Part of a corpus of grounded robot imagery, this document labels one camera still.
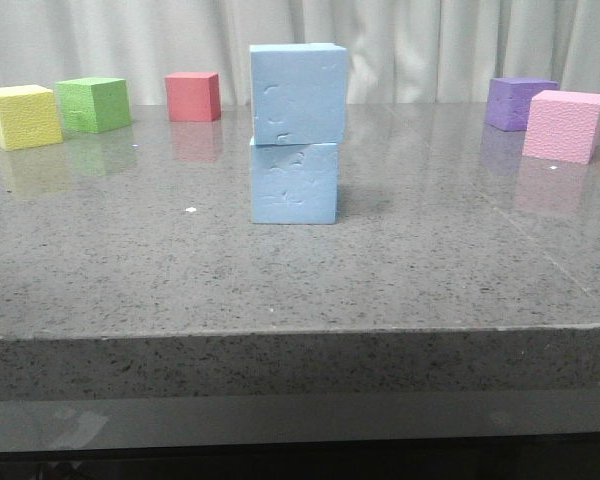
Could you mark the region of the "green foam cube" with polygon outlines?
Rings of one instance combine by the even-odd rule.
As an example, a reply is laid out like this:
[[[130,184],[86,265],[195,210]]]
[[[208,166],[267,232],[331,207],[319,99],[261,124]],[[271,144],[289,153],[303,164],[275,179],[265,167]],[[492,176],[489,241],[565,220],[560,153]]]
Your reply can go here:
[[[59,81],[56,93],[67,130],[102,133],[132,122],[124,79],[85,77]]]

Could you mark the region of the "purple foam cube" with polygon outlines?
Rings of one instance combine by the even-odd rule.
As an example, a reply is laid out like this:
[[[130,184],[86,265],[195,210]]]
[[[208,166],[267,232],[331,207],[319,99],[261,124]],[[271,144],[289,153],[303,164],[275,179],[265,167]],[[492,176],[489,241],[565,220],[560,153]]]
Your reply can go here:
[[[485,122],[502,131],[527,129],[531,99],[544,90],[557,90],[553,80],[502,77],[490,81]]]

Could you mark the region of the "blue foam cube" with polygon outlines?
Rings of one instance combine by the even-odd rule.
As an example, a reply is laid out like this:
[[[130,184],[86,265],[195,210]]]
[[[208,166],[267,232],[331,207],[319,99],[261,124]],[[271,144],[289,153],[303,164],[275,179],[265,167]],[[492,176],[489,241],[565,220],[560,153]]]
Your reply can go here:
[[[261,224],[333,224],[336,143],[251,147],[251,217]]]
[[[347,49],[333,43],[252,45],[254,143],[339,143],[345,130]]]

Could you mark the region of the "yellow foam cube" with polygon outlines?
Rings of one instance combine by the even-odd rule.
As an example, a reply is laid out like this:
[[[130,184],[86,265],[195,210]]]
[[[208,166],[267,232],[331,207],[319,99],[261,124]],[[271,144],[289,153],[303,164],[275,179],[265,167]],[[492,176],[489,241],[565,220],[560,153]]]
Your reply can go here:
[[[0,147],[6,151],[63,142],[54,92],[39,85],[0,87]]]

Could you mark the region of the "pink foam cube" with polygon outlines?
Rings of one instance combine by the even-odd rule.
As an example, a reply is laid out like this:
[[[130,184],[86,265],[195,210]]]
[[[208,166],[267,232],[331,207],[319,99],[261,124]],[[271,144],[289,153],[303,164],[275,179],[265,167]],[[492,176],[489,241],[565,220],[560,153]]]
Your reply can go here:
[[[531,99],[522,154],[588,164],[600,123],[600,94],[544,90]]]

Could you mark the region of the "left red foam cube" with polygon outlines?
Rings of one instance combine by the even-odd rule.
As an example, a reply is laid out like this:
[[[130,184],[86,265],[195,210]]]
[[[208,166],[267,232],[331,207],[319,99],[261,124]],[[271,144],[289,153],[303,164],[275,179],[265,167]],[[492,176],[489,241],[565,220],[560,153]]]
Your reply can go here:
[[[171,121],[211,122],[221,116],[217,72],[175,72],[165,77]]]

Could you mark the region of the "grey curtain backdrop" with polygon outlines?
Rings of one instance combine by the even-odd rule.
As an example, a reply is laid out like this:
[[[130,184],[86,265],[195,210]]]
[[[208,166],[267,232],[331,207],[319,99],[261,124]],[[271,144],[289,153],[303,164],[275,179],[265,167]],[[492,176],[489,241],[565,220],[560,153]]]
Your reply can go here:
[[[482,101],[497,76],[600,92],[600,1],[0,1],[0,86],[122,77],[137,104],[176,71],[250,97],[253,44],[332,42],[351,103]]]

